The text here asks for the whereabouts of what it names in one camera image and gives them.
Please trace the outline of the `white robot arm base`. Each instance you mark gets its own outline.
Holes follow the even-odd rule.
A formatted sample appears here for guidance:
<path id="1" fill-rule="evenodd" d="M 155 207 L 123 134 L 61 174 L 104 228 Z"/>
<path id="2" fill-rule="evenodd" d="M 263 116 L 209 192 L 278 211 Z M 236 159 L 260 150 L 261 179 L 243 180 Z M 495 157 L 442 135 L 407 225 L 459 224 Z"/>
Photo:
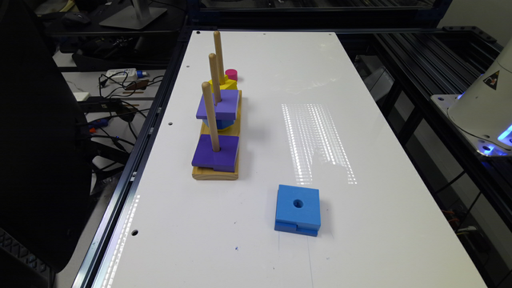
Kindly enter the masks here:
<path id="1" fill-rule="evenodd" d="M 465 92 L 430 100 L 478 154 L 511 156 L 511 44 Z"/>

